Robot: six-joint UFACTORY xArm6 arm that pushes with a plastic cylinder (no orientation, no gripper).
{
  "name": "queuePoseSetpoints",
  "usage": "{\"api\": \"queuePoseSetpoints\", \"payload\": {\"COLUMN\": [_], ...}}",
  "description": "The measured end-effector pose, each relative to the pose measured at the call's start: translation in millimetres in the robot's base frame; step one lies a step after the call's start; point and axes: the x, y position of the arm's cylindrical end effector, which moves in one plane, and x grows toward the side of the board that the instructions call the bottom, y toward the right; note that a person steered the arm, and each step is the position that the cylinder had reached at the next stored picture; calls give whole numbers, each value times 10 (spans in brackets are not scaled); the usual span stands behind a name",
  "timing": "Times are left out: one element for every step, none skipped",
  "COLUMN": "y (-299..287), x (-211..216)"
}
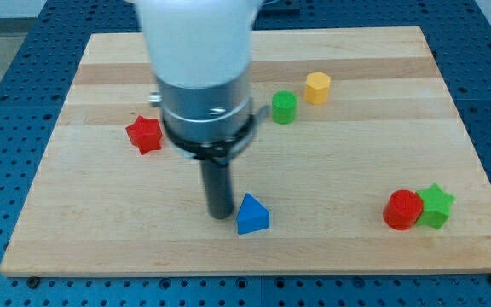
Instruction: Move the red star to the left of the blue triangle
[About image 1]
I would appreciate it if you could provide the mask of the silver cylindrical tool flange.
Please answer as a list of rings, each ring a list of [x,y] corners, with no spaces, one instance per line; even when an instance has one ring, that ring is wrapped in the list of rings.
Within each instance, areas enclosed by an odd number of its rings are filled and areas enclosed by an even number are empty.
[[[200,88],[169,84],[157,77],[166,138],[189,159],[227,166],[251,143],[269,106],[253,112],[250,72]]]

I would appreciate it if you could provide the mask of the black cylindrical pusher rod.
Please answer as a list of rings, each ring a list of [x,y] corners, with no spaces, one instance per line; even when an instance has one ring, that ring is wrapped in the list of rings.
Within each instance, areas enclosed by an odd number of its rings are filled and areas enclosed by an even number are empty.
[[[231,172],[227,165],[200,162],[208,212],[215,219],[225,219],[234,211]]]

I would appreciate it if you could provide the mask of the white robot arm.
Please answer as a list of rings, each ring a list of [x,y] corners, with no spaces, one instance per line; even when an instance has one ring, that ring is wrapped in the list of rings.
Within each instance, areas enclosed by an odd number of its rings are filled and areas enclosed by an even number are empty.
[[[234,211],[231,161],[269,109],[253,109],[252,26],[262,0],[139,0],[134,3],[158,92],[165,134],[199,161],[209,214]]]

